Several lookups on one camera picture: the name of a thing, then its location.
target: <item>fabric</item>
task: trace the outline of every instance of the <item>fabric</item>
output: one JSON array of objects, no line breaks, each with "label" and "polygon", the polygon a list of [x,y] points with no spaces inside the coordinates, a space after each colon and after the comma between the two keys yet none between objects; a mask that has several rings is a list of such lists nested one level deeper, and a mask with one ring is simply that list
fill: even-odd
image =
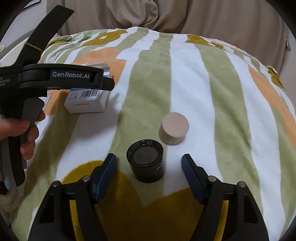
[{"label": "fabric", "polygon": [[13,201],[16,195],[16,190],[8,191],[6,195],[0,194],[0,213],[7,223],[9,222],[10,213],[13,211]]},{"label": "fabric", "polygon": [[[116,86],[104,113],[70,114],[63,105],[68,91],[52,91],[23,197],[11,215],[20,241],[27,240],[49,185],[90,174],[108,153],[117,156],[118,172],[96,210],[109,241],[190,239],[202,206],[181,169],[186,153],[221,181],[247,183],[270,241],[287,230],[296,208],[296,116],[272,67],[203,37],[141,27],[54,38],[40,62],[107,63]],[[169,112],[183,114],[189,132],[176,146],[163,144],[163,178],[141,183],[126,151],[141,139],[160,142],[158,129]],[[74,203],[71,210],[82,240]],[[226,212],[224,203],[216,241]]]},{"label": "fabric", "polygon": [[75,10],[61,35],[93,29],[142,26],[165,33],[223,40],[280,72],[287,27],[266,0],[48,0]]},{"label": "fabric", "polygon": [[1,46],[0,46],[0,53],[1,53],[4,49],[6,49],[6,45],[1,45]]}]

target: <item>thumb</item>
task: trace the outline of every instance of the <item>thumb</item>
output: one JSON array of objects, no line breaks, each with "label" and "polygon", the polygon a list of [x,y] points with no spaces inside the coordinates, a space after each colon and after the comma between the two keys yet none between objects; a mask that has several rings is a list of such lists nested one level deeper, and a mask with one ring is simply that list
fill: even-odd
[{"label": "thumb", "polygon": [[6,137],[17,137],[29,128],[29,120],[7,118],[0,120],[0,140]]}]

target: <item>hand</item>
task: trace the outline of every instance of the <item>hand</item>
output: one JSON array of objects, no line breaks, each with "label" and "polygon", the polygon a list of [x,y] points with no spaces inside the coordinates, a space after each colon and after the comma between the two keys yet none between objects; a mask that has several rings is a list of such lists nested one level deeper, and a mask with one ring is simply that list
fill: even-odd
[{"label": "hand", "polygon": [[[37,118],[37,121],[45,119],[45,114],[42,111]],[[18,120],[14,118],[7,118],[0,120],[0,140],[6,137],[17,137],[27,131],[29,127],[28,120]],[[39,136],[39,130],[34,125],[27,134],[27,141],[20,146],[20,152],[24,160],[29,160],[33,157],[35,149],[35,140]]]}]

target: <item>white box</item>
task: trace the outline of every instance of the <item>white box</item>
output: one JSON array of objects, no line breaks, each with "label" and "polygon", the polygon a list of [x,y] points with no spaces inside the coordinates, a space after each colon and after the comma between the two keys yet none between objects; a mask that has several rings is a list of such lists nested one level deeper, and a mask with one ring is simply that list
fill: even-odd
[{"label": "white box", "polygon": [[[108,64],[93,64],[89,66],[103,69],[104,77],[110,78],[110,67]],[[108,94],[109,91],[72,88],[64,106],[71,114],[104,112]]]}]

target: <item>wall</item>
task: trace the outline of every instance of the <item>wall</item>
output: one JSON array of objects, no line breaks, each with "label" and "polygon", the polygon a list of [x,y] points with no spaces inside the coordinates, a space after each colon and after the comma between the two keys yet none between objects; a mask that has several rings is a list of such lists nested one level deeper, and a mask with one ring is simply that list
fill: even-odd
[{"label": "wall", "polygon": [[291,50],[287,53],[279,76],[290,100],[296,107],[296,40],[290,30],[288,41]]},{"label": "wall", "polygon": [[40,3],[23,10],[9,27],[0,45],[8,46],[25,33],[36,28],[46,16],[46,4],[47,0],[41,0]]}]

